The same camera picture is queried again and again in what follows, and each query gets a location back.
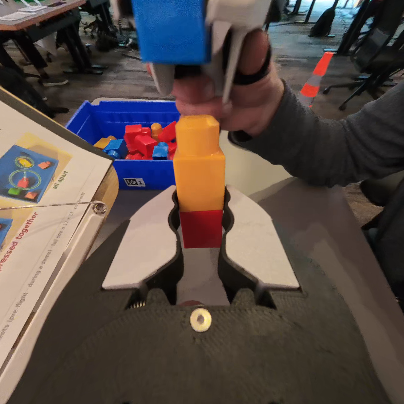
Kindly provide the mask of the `black office chair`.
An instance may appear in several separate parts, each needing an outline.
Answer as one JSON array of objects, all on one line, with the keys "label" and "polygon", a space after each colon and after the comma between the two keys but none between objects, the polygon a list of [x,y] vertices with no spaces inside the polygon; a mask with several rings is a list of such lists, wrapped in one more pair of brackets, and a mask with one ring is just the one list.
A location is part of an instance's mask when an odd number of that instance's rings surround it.
[{"label": "black office chair", "polygon": [[348,102],[356,96],[367,92],[374,100],[381,96],[382,87],[394,87],[396,83],[392,76],[404,68],[404,32],[389,45],[391,36],[374,29],[351,53],[350,60],[361,74],[354,81],[334,84],[325,88],[323,94],[328,94],[334,88],[347,88],[353,93],[339,106],[344,111]]}]

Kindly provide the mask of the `printed instruction sheet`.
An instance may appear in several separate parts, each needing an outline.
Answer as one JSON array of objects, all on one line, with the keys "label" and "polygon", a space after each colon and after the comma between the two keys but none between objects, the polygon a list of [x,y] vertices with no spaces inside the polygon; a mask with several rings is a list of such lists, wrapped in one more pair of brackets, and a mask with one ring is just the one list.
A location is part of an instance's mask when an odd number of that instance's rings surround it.
[{"label": "printed instruction sheet", "polygon": [[2,366],[112,162],[4,102],[0,115]]}]

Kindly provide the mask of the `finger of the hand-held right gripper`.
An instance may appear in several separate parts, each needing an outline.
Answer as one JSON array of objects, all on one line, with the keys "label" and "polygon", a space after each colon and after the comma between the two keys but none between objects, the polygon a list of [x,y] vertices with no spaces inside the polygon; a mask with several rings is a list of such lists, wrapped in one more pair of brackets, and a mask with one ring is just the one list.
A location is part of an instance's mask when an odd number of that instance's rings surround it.
[{"label": "finger of the hand-held right gripper", "polygon": [[271,4],[271,0],[210,0],[206,5],[205,23],[224,22],[249,30],[260,28]]},{"label": "finger of the hand-held right gripper", "polygon": [[164,97],[171,95],[174,86],[175,64],[147,62],[159,94]]}]

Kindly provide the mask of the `blue-topped block tower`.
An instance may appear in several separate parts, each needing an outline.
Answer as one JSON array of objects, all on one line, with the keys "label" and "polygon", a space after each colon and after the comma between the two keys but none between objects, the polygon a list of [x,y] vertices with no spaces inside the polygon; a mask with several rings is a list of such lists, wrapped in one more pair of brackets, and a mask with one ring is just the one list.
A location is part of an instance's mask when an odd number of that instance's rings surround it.
[{"label": "blue-topped block tower", "polygon": [[219,122],[210,115],[182,116],[175,130],[173,166],[184,247],[219,248],[225,198]]}]

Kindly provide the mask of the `person's torso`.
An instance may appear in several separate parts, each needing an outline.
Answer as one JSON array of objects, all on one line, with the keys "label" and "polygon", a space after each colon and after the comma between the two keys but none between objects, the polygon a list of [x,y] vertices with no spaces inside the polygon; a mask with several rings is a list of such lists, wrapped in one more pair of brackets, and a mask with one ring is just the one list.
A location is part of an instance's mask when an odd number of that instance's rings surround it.
[{"label": "person's torso", "polygon": [[404,311],[404,200],[396,195],[362,227],[378,264]]}]

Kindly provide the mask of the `person's right forearm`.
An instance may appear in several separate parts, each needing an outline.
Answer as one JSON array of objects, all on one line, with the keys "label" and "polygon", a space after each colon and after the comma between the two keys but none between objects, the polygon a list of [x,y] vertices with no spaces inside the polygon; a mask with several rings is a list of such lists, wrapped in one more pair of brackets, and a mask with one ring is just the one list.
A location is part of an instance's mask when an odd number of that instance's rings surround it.
[{"label": "person's right forearm", "polygon": [[404,84],[341,120],[316,115],[285,84],[280,106],[259,135],[231,131],[228,139],[311,185],[381,179],[404,168]]}]

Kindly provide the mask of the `pile of toy blocks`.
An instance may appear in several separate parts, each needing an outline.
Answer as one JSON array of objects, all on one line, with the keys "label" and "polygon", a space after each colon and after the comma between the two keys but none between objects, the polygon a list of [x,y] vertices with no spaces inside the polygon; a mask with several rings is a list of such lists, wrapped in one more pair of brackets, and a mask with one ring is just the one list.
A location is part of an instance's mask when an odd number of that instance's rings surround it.
[{"label": "pile of toy blocks", "polygon": [[173,121],[165,127],[153,123],[126,125],[124,136],[118,139],[112,135],[99,139],[94,147],[115,160],[173,160],[176,149],[176,126]]}]

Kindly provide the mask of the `orange traffic cone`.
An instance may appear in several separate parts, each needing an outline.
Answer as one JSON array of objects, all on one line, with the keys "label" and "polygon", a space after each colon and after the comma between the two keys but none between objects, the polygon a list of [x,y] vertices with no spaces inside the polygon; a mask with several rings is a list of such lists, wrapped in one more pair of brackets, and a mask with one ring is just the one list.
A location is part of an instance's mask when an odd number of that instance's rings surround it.
[{"label": "orange traffic cone", "polygon": [[312,72],[310,78],[300,90],[297,98],[304,106],[310,108],[312,107],[313,101],[319,92],[321,80],[325,75],[334,54],[334,52],[330,51],[327,51],[323,54],[323,56],[317,63],[314,71]]}]

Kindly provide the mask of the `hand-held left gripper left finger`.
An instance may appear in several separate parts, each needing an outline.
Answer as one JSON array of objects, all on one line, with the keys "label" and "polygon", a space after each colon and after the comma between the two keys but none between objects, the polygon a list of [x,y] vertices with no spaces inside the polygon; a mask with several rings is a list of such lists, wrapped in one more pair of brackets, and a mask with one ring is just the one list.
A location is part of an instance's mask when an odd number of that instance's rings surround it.
[{"label": "hand-held left gripper left finger", "polygon": [[129,219],[102,288],[135,290],[144,300],[157,288],[175,305],[184,275],[179,224],[176,187],[171,185]]}]

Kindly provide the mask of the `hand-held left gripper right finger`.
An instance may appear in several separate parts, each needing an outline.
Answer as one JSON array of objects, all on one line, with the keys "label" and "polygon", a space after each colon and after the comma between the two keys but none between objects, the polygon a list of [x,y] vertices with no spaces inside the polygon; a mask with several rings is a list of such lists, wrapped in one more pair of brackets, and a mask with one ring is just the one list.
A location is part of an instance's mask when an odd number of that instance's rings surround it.
[{"label": "hand-held left gripper right finger", "polygon": [[225,189],[218,276],[232,303],[241,289],[255,304],[274,306],[271,291],[300,290],[271,216],[231,185]]}]

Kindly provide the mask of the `black backpack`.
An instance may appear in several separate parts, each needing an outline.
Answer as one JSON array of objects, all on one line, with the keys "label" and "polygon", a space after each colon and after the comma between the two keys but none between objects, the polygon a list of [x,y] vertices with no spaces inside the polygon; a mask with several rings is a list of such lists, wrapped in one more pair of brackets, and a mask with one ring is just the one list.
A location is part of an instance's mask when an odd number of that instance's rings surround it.
[{"label": "black backpack", "polygon": [[335,9],[336,5],[334,4],[322,13],[322,15],[310,29],[308,35],[310,38],[322,38],[329,35],[335,18]]}]

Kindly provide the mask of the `blue toy block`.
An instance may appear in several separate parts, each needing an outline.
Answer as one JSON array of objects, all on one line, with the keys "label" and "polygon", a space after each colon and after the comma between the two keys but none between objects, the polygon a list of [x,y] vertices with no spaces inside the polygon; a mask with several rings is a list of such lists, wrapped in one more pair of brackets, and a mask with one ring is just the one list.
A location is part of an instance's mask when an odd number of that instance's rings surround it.
[{"label": "blue toy block", "polygon": [[133,0],[142,61],[203,65],[211,61],[211,33],[203,0]]}]

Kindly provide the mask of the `blue bin of blocks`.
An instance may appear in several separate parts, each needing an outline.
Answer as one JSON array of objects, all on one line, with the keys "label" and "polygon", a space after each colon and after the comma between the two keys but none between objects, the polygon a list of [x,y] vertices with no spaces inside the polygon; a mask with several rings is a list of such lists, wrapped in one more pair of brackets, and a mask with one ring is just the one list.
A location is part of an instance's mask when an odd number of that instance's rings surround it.
[{"label": "blue bin of blocks", "polygon": [[[99,101],[98,104],[84,101],[65,127],[94,145],[110,135],[123,139],[127,125],[150,127],[159,123],[164,128],[178,119],[179,113],[174,101],[119,98]],[[113,166],[120,189],[164,190],[175,185],[173,162],[169,159],[116,159]]]}]

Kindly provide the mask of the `person's right hand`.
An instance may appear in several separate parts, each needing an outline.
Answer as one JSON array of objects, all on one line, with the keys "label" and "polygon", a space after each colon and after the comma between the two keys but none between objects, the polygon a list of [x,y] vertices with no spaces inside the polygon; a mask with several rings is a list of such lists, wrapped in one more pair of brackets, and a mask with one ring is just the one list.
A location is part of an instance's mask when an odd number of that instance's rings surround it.
[{"label": "person's right hand", "polygon": [[211,115],[222,129],[242,130],[254,137],[268,127],[284,93],[272,58],[266,71],[258,82],[234,84],[226,102],[215,95],[214,83],[206,75],[175,80],[171,94],[181,115]]}]

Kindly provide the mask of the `instruction sheet on stand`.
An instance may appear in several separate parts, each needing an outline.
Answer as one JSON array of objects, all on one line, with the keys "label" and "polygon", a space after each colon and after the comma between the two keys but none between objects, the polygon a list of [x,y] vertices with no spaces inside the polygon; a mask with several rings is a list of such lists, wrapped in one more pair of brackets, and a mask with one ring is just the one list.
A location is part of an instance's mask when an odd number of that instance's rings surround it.
[{"label": "instruction sheet on stand", "polygon": [[90,206],[81,218],[77,229],[73,233],[65,252],[58,261],[52,276],[39,297],[33,312],[28,317],[21,333],[19,334],[10,355],[1,366],[1,402],[5,402],[13,392],[28,364],[44,321],[48,316],[56,297],[60,294],[64,285],[72,277],[87,257],[94,244],[105,218],[108,216],[118,194],[118,177],[113,168],[113,159],[87,143],[76,134],[67,130],[53,119],[21,101],[13,94],[1,88],[1,102],[15,108],[17,111],[27,114],[30,119],[51,129],[53,132],[65,138],[83,149],[111,160],[112,164],[101,181],[91,201],[101,201],[108,206],[104,215],[95,214]]}]

